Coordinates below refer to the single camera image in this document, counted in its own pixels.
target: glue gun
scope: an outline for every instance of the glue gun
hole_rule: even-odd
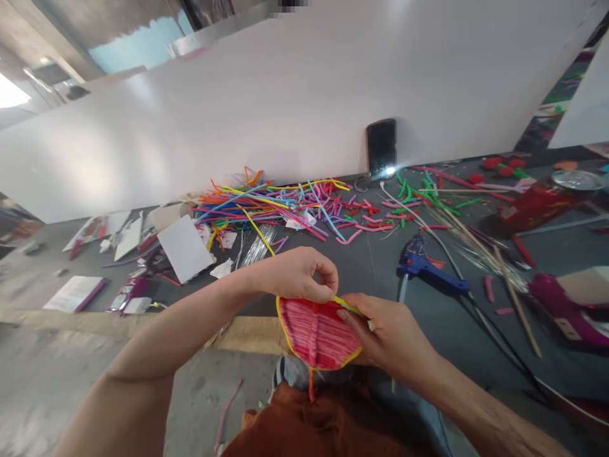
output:
[[[423,275],[428,279],[438,281],[441,285],[452,289],[459,294],[466,295],[471,289],[471,286],[467,281],[462,281],[454,276],[446,274],[429,261],[427,253],[425,252],[425,238],[418,234],[404,247],[404,251],[400,258],[398,275],[404,276],[404,290],[400,292],[400,301],[403,301],[407,280],[410,277],[418,275]]]

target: light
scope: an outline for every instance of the light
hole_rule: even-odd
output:
[[[30,96],[0,74],[0,108],[10,108],[29,102]]]

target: person's left hand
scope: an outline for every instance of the person's left hand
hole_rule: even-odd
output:
[[[296,248],[241,270],[257,291],[285,298],[327,303],[338,292],[338,271],[328,257],[313,248]],[[317,282],[313,275],[319,276]]]

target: tabletop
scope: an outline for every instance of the tabletop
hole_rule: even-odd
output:
[[[451,175],[466,179],[471,173],[479,170],[480,160],[455,164],[445,171]],[[594,159],[580,162],[580,168],[594,168]],[[547,165],[527,168],[527,173],[535,178],[547,176],[551,168]],[[409,183],[420,189],[419,183],[424,174],[419,171],[401,171],[400,174]],[[461,188],[446,184],[450,188]],[[394,179],[386,188],[393,195],[399,193],[399,183]],[[366,192],[357,192],[357,201],[368,200],[381,208],[382,191],[378,185],[369,185]],[[478,194],[451,194],[453,203],[464,202],[478,197]],[[496,212],[496,207],[505,202],[484,196],[485,202],[465,206],[461,209],[463,222],[476,223],[480,218]],[[427,211],[420,215],[427,223],[437,223]],[[579,210],[561,216],[554,223],[569,222],[587,217]],[[108,285],[88,305],[87,312],[103,312],[112,302],[118,290],[125,284],[128,274],[138,266],[135,262],[120,267],[102,268],[112,263],[113,253],[99,253],[99,242],[84,245],[78,256],[69,261],[68,252],[61,249],[80,229],[84,220],[61,222],[43,227],[34,237],[41,243],[40,250],[26,256],[15,250],[0,262],[0,297],[2,309],[38,310],[63,286],[73,275],[102,276],[109,280]],[[331,233],[330,227],[324,230]],[[341,230],[349,237],[353,227]],[[399,278],[396,268],[400,252],[405,243],[418,231],[414,222],[408,222],[405,228],[398,227],[393,233],[364,232],[349,245],[342,245],[335,240],[334,234],[326,242],[313,237],[307,230],[295,231],[280,227],[275,240],[286,234],[289,239],[283,250],[297,246],[312,246],[330,258],[339,271],[339,295],[351,292],[363,292],[381,298],[396,300]],[[449,232],[438,231],[438,236],[448,246],[465,278],[472,285],[472,292],[480,307],[498,325],[501,331],[531,367],[540,379],[561,392],[563,395],[578,395],[603,401],[609,401],[609,361],[599,355],[578,352],[563,345],[548,328],[527,310],[533,332],[539,342],[543,357],[538,359],[532,352],[523,327],[516,314],[497,315],[497,308],[511,307],[512,303],[506,293],[503,282],[493,280],[495,303],[486,299],[482,279],[487,272],[474,266],[460,255],[455,248],[456,238]],[[426,236],[429,257],[435,260],[446,260],[444,252],[429,236]],[[609,243],[602,235],[589,230],[589,226],[579,226],[556,230],[522,238],[532,258],[539,267],[523,273],[532,277],[537,272],[562,275],[582,270],[595,265],[606,264],[609,260]],[[240,238],[234,247],[222,253],[219,246],[212,252],[218,263],[226,259],[235,259],[240,248]],[[65,268],[68,272],[60,277],[55,272]],[[450,264],[445,271],[454,274]],[[180,298],[215,281],[208,271],[202,272],[188,284],[178,287],[164,279],[156,279],[150,292],[155,301],[171,305]],[[471,306],[459,303],[454,298],[445,296],[433,286],[420,280],[409,282],[405,301],[421,325],[433,346],[457,366],[463,373],[478,384],[502,388],[530,388],[528,381],[501,354],[493,341],[485,334],[472,318]],[[262,296],[254,300],[242,315],[275,315],[275,300],[271,296]]]

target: smartphone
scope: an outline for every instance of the smartphone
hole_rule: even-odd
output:
[[[366,139],[370,182],[393,178],[397,163],[395,119],[383,119],[367,126]]]

